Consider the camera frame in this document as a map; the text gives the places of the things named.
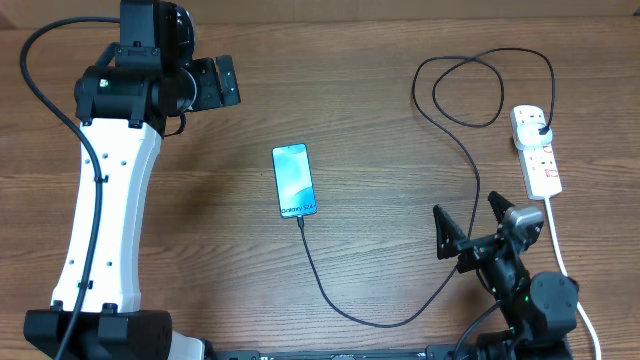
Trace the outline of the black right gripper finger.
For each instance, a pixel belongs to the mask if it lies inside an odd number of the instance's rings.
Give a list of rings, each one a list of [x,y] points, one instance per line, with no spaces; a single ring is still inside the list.
[[[507,210],[514,206],[513,203],[496,191],[491,191],[489,193],[488,201],[498,224],[503,222]]]
[[[436,225],[436,246],[439,260],[455,257],[460,253],[458,246],[468,240],[461,228],[440,206],[433,207]]]

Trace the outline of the blue Galaxy smartphone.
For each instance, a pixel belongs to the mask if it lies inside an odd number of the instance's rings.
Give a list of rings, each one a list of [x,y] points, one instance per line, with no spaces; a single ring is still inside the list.
[[[273,148],[272,160],[281,217],[315,214],[317,199],[307,146],[300,143]]]

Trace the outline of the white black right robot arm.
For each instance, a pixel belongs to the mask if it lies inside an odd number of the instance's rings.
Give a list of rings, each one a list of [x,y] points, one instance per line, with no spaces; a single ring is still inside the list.
[[[494,234],[472,240],[439,205],[433,208],[437,257],[455,258],[462,274],[477,271],[495,299],[456,344],[430,345],[428,359],[571,359],[567,334],[577,326],[579,286],[560,272],[532,276],[521,254],[538,240],[544,215],[493,191]]]

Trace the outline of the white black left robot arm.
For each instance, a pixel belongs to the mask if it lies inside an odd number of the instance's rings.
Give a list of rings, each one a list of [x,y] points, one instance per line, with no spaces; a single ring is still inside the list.
[[[211,359],[205,339],[145,310],[139,247],[145,200],[166,121],[237,105],[230,56],[195,58],[195,25],[166,1],[124,1],[120,38],[74,87],[65,124],[81,142],[81,174],[63,270],[46,310],[30,310],[25,339],[53,359]]]

